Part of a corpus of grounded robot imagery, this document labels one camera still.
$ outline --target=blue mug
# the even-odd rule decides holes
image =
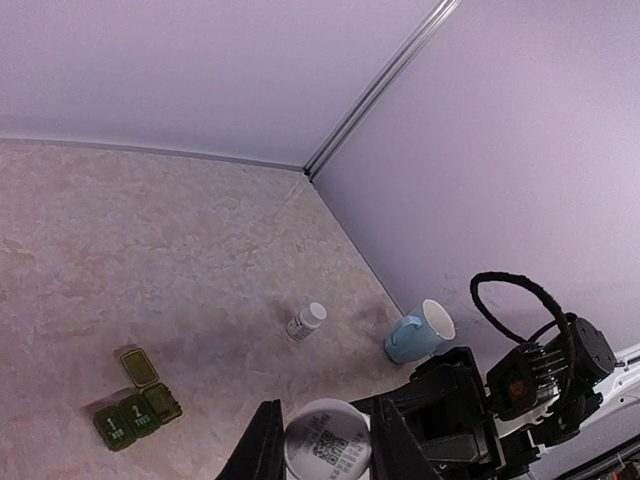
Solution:
[[[384,341],[384,349],[394,363],[417,362],[455,336],[447,311],[438,302],[425,300],[398,320]]]

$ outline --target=white bottle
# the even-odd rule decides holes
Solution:
[[[287,324],[287,333],[294,340],[304,340],[327,319],[327,310],[313,302]]]

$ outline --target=marbled table surface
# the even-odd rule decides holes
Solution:
[[[213,479],[262,400],[406,381],[398,312],[302,174],[0,144],[0,478]],[[310,301],[330,318],[296,343]],[[145,349],[184,415],[112,453],[92,409]]]

